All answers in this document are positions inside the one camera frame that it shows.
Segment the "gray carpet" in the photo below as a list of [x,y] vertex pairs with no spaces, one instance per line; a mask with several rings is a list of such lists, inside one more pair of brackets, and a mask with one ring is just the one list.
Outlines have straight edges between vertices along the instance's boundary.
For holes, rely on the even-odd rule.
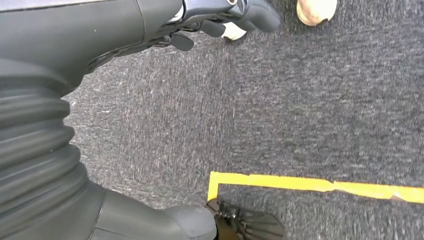
[[[204,204],[210,171],[424,187],[424,3],[342,1],[190,52],[115,59],[66,97],[91,178],[146,204]],[[424,205],[341,192],[223,186],[279,216],[290,240],[422,240]]]

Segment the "yellow tape line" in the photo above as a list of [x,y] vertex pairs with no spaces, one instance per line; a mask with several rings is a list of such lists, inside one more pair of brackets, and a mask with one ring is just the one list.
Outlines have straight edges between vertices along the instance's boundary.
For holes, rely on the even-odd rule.
[[246,185],[301,191],[343,191],[354,195],[374,199],[401,199],[410,203],[424,204],[424,188],[411,186],[379,185],[358,182],[330,182],[319,178],[272,176],[240,173],[215,172],[210,173],[208,201],[218,197],[220,184]]

